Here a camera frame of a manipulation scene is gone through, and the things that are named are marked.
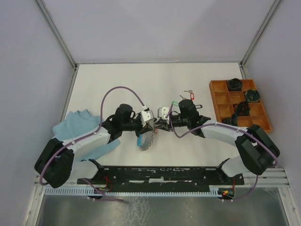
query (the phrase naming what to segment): dark green object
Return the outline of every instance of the dark green object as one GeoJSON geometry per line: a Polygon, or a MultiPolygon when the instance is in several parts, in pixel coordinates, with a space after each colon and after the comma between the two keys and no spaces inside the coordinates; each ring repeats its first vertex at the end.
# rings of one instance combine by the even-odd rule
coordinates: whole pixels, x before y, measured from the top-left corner
{"type": "Polygon", "coordinates": [[[247,101],[242,101],[238,105],[233,106],[233,108],[238,116],[247,116],[250,113],[250,107],[247,101]]]}
{"type": "Polygon", "coordinates": [[[260,94],[255,89],[249,89],[247,92],[245,92],[245,98],[249,103],[256,103],[260,100],[260,94]]]}
{"type": "Polygon", "coordinates": [[[224,120],[222,120],[222,123],[231,125],[231,126],[237,126],[237,114],[233,113],[231,115],[231,117],[225,118],[224,120]]]}
{"type": "Polygon", "coordinates": [[[241,91],[243,83],[239,79],[227,80],[227,87],[229,91],[241,91]]]}

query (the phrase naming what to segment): white wall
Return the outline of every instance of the white wall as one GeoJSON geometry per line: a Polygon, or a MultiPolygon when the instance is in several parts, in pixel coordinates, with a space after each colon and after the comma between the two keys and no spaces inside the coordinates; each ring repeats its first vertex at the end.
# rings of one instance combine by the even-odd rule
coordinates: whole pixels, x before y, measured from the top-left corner
{"type": "Polygon", "coordinates": [[[255,79],[271,120],[301,210],[301,1],[285,0],[256,47],[247,69],[255,79]]]}
{"type": "Polygon", "coordinates": [[[44,0],[77,63],[240,61],[274,0],[44,0]]]}
{"type": "Polygon", "coordinates": [[[21,225],[72,68],[32,0],[0,8],[0,225],[21,225]]]}

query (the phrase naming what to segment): red wire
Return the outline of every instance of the red wire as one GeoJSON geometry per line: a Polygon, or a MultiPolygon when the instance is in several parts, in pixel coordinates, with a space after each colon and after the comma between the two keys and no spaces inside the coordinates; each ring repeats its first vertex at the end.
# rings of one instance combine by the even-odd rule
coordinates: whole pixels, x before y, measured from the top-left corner
{"type": "Polygon", "coordinates": [[[105,189],[108,188],[108,181],[111,183],[111,186],[110,186],[110,189],[109,189],[109,191],[110,191],[112,189],[112,187],[113,187],[113,184],[112,184],[112,182],[109,180],[109,178],[107,176],[105,176],[104,178],[107,180],[106,184],[105,184],[105,189]]]}
{"type": "Polygon", "coordinates": [[[233,186],[232,189],[235,188],[235,179],[233,178],[233,186]]]}
{"type": "Polygon", "coordinates": [[[111,186],[110,186],[110,189],[109,189],[109,191],[110,191],[112,189],[112,187],[113,187],[113,184],[112,184],[112,182],[109,179],[108,179],[108,181],[111,183],[111,186]]]}

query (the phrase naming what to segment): orange tray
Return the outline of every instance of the orange tray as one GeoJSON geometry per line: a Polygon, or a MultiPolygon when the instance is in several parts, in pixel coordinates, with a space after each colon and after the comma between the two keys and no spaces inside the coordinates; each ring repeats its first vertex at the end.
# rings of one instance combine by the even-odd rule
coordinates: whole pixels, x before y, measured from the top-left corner
{"type": "MultiPolygon", "coordinates": [[[[245,101],[244,93],[249,89],[257,89],[252,79],[241,80],[242,91],[228,91],[227,80],[213,80],[210,82],[210,92],[214,105],[216,120],[222,122],[223,119],[231,117],[234,113],[233,106],[241,101],[245,101]]],[[[241,127],[250,127],[253,124],[261,126],[266,133],[272,131],[272,126],[267,117],[263,103],[249,103],[250,115],[238,116],[237,124],[241,127]]]]}

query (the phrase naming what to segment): light blue cloth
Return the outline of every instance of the light blue cloth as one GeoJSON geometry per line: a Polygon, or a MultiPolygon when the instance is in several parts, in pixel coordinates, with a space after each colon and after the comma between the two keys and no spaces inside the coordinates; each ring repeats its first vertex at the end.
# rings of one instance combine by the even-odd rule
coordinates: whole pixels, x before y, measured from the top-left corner
{"type": "MultiPolygon", "coordinates": [[[[89,111],[86,109],[82,112],[69,112],[66,119],[60,124],[52,128],[55,138],[58,140],[67,140],[74,137],[78,137],[84,133],[95,129],[100,122],[100,116],[91,116],[89,111]]],[[[84,160],[98,159],[99,157],[113,151],[120,144],[119,140],[97,147],[91,150],[89,154],[83,157],[84,160]]]]}

